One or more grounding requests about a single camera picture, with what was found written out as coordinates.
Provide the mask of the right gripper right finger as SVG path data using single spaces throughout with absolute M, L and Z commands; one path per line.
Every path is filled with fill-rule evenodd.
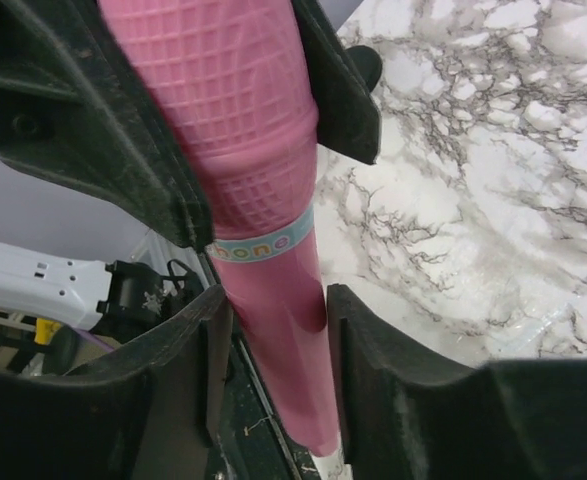
M 357 479 L 587 479 L 587 359 L 470 368 L 331 285 L 345 462 Z

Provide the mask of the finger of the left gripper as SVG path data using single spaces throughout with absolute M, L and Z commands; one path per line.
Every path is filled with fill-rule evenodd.
M 357 50 L 343 46 L 319 2 L 300 0 L 292 6 L 319 110 L 318 143 L 374 164 L 381 141 L 380 112 L 355 63 Z
M 178 246 L 213 239 L 185 153 L 93 1 L 0 1 L 0 160 Z

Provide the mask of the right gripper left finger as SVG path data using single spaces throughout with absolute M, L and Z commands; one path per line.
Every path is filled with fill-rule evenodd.
M 201 479 L 232 312 L 220 286 L 64 376 L 0 370 L 0 479 Z

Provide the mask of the black clip mic stand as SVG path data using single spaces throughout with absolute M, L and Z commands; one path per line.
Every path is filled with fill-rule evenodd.
M 371 47 L 356 45 L 347 49 L 347 53 L 354 63 L 369 92 L 377 86 L 382 75 L 382 59 Z

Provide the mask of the pink microphone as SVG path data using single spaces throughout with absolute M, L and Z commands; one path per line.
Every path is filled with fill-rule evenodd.
M 314 233 L 318 113 L 287 1 L 104 1 L 209 203 L 208 253 L 286 432 L 338 447 Z

